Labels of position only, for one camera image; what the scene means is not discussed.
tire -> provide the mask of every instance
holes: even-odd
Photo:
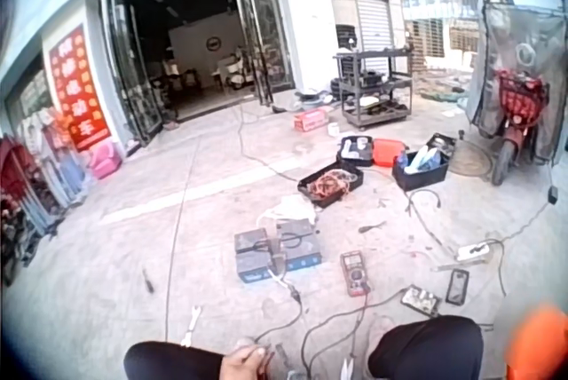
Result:
[[[509,166],[513,162],[515,157],[515,152],[517,151],[517,146],[510,140],[505,140],[501,151],[499,152],[499,157],[497,162],[493,167],[493,174],[491,175],[491,183],[494,186],[501,186],[503,180],[509,173]]]

red sign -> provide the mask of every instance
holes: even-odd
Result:
[[[83,25],[50,50],[51,73],[61,111],[79,152],[110,136],[87,59]]]

wrench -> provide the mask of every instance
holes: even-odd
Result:
[[[194,306],[192,307],[192,320],[189,323],[189,327],[185,333],[184,339],[181,341],[181,345],[184,347],[191,347],[192,345],[192,333],[195,329],[195,324],[197,323],[197,319],[201,315],[201,306]]]

digital multimeter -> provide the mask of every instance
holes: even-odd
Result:
[[[364,296],[370,288],[365,262],[360,251],[343,253],[340,256],[347,293],[351,297]]]

doorway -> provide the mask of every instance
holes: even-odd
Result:
[[[146,139],[171,113],[184,121],[253,98],[269,106],[273,91],[294,88],[278,0],[114,4],[115,80],[131,128]]]

